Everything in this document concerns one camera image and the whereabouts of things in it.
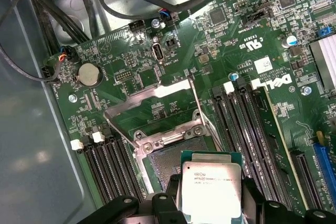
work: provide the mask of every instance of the white label sticker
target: white label sticker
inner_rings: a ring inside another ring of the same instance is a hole
[[[254,65],[256,66],[257,73],[265,73],[273,69],[272,63],[269,60],[269,57],[264,57],[260,60],[256,60],[254,62]]]

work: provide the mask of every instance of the electrolytic capacitor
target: electrolytic capacitor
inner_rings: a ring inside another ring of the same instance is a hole
[[[282,40],[281,45],[284,48],[295,46],[298,43],[298,39],[294,35],[290,35]]]

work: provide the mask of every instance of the capacitor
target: capacitor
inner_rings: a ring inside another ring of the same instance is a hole
[[[282,40],[281,45],[284,48],[295,46],[298,43],[298,39],[294,35],[290,35]]]
[[[88,87],[96,87],[102,81],[100,68],[92,63],[85,63],[78,70],[77,79],[81,84]]]
[[[229,73],[229,80],[236,81],[239,78],[239,74],[237,73]]]

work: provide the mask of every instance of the colored wires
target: colored wires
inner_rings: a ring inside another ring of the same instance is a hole
[[[164,16],[167,16],[167,17],[170,16],[169,11],[167,9],[161,9],[161,10],[159,10],[159,13],[163,14]]]

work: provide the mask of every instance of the power cable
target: power cable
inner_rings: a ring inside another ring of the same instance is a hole
[[[122,19],[151,19],[151,18],[157,18],[159,16],[159,13],[149,14],[149,15],[127,15],[120,12],[117,12],[116,10],[111,9],[105,2],[105,0],[98,0],[102,8],[108,12],[109,14],[113,15],[117,18]]]
[[[89,17],[89,27],[91,36],[94,39],[98,36],[98,27],[97,27],[96,15],[94,13],[95,10],[93,9],[93,3],[91,0],[83,0],[83,3]]]

